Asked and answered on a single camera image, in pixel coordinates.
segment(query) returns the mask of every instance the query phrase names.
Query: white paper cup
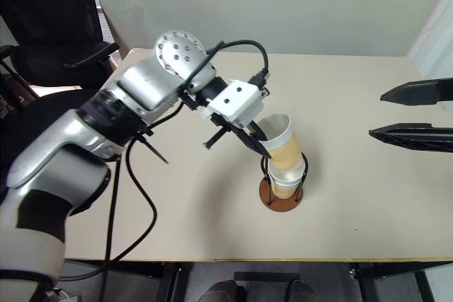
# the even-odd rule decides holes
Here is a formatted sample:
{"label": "white paper cup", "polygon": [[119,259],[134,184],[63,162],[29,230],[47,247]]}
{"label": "white paper cup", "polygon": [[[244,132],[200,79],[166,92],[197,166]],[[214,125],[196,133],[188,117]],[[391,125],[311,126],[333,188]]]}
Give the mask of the white paper cup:
{"label": "white paper cup", "polygon": [[302,180],[304,169],[305,163],[302,161],[289,170],[280,170],[269,163],[270,184],[274,195],[283,199],[290,198]]}
{"label": "white paper cup", "polygon": [[258,122],[267,141],[260,141],[270,154],[270,162],[279,170],[289,170],[302,162],[299,142],[288,115],[275,113]]}

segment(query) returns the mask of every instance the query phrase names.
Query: round wooden base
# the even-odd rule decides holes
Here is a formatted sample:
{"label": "round wooden base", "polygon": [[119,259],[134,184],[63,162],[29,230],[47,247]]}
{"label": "round wooden base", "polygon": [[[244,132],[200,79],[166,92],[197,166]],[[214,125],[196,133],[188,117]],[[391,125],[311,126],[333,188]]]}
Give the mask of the round wooden base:
{"label": "round wooden base", "polygon": [[269,209],[277,212],[285,212],[289,210],[293,210],[295,207],[297,207],[302,201],[302,195],[304,194],[304,191],[302,189],[302,184],[299,185],[299,187],[296,189],[294,194],[288,198],[288,199],[282,199],[278,198],[277,196],[274,195],[273,191],[270,191],[271,198],[270,198],[270,204],[268,204],[268,198],[269,198],[269,185],[268,182],[266,181],[265,178],[261,180],[260,183],[260,198],[261,202]]}

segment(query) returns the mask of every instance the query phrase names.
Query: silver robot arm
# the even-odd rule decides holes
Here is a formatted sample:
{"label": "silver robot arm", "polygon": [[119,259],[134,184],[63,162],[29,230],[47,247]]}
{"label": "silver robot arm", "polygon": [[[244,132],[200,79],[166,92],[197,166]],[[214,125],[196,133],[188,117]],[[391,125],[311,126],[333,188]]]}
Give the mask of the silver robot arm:
{"label": "silver robot arm", "polygon": [[161,35],[154,51],[132,50],[92,99],[62,115],[11,166],[0,206],[0,300],[28,301],[39,284],[55,285],[67,216],[89,208],[110,179],[105,162],[179,98],[205,107],[202,116],[222,127],[207,148],[232,131],[264,154],[253,118],[269,94],[267,75],[227,85],[201,42],[178,30]]}

